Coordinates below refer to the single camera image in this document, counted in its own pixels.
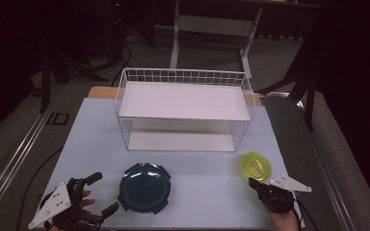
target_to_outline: wire rack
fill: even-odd
[[[118,117],[124,98],[125,87],[129,81],[240,87],[244,94],[246,107],[251,120],[254,116],[255,101],[253,91],[251,89],[250,78],[245,72],[200,69],[125,68],[121,73],[116,98],[116,112]],[[133,119],[119,119],[119,126],[127,147],[129,145],[132,124]],[[239,146],[249,124],[249,122],[243,121],[230,121],[234,150]]]

